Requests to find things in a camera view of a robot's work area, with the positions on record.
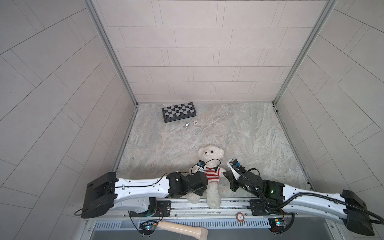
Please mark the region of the red white striped knit sweater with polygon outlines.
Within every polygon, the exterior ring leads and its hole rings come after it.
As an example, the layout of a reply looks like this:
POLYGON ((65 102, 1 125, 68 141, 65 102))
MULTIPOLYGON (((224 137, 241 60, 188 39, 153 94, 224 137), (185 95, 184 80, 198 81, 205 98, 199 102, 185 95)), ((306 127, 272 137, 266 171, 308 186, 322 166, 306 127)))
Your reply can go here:
POLYGON ((219 183, 220 177, 223 176, 223 168, 207 168, 204 173, 207 177, 208 184, 219 183))

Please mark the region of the white teddy bear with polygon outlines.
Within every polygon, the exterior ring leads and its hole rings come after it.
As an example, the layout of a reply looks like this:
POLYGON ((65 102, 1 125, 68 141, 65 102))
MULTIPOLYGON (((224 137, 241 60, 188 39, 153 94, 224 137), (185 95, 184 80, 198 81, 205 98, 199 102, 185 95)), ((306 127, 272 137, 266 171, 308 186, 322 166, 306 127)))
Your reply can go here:
POLYGON ((224 158, 224 150, 210 145, 200 148, 198 156, 200 162, 192 172, 203 172, 206 175, 208 180, 205 190, 207 205, 210 209, 219 209, 221 206, 219 182, 226 172, 224 168, 220 167, 221 160, 224 158))

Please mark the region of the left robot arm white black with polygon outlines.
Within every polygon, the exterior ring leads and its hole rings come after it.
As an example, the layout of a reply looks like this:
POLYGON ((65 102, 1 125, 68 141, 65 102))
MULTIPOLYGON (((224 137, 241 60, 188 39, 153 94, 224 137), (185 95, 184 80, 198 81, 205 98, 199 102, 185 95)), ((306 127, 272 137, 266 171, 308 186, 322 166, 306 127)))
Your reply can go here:
POLYGON ((87 184, 84 204, 79 216, 91 219, 109 210, 153 214, 156 199, 178 199, 189 193, 202 196, 208 186, 203 172, 184 176, 182 172, 166 173, 160 178, 128 180, 108 172, 87 184))

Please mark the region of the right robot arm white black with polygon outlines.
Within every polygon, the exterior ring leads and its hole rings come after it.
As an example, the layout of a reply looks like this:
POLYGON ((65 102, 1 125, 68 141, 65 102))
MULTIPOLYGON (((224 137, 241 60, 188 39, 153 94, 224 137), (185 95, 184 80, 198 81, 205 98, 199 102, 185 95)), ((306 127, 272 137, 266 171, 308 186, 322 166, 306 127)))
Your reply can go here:
POLYGON ((305 191, 238 169, 225 172, 224 176, 233 192, 242 188, 259 199, 260 204, 251 209, 260 213, 312 215, 344 224, 349 231, 364 236, 374 236, 373 225, 384 223, 382 217, 369 211, 366 203, 349 190, 341 194, 305 191))

